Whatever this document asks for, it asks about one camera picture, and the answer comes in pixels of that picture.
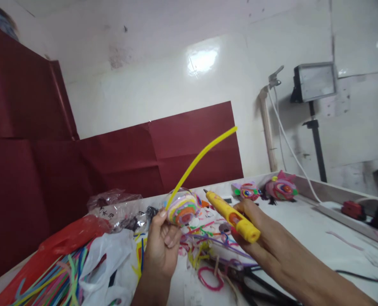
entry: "fingernail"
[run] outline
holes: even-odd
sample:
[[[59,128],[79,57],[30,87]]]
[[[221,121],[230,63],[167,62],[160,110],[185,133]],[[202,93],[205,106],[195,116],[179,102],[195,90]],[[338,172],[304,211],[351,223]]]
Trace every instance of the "fingernail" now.
[[[169,246],[169,244],[172,242],[172,239],[169,236],[166,236],[165,238],[165,244]]]

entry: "power strip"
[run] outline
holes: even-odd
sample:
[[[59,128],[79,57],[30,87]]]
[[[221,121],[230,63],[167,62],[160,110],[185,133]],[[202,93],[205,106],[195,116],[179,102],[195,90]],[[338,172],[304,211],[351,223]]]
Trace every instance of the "power strip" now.
[[[323,214],[345,224],[359,233],[378,242],[378,229],[365,222],[355,220],[341,212],[342,205],[336,202],[322,202],[316,208]]]

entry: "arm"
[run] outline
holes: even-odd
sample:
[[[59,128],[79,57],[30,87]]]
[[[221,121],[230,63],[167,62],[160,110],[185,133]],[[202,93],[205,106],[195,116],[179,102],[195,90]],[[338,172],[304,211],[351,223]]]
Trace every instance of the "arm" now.
[[[235,209],[261,231],[256,243],[249,244],[232,232],[235,240],[269,276],[304,305],[378,305],[316,258],[255,203],[244,200]]]
[[[165,222],[160,211],[152,220],[144,255],[144,270],[131,306],[164,306],[168,301],[172,275],[178,262],[182,232]]]

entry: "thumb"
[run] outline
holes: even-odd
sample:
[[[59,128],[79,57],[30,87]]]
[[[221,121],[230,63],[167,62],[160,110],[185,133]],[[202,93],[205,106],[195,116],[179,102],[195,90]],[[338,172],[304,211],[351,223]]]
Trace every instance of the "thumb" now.
[[[279,264],[275,257],[267,252],[258,242],[249,243],[236,231],[231,232],[234,240],[248,253],[264,270],[273,270]]]
[[[152,218],[152,223],[150,227],[150,232],[149,236],[156,235],[160,236],[161,235],[161,227],[164,224],[166,220],[166,211],[164,209],[160,210],[154,218]]]

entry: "white plastic bag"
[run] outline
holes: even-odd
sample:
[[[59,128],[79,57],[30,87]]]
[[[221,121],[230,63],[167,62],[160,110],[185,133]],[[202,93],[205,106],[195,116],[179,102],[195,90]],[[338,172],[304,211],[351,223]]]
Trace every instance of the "white plastic bag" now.
[[[132,255],[135,249],[133,232],[126,229],[116,234],[104,234],[93,241],[79,280],[85,298],[82,306],[109,305],[115,299],[121,299],[122,306],[131,304],[137,284],[131,267],[137,261],[136,256]],[[107,258],[93,272],[105,254]],[[108,287],[115,271],[114,285]]]

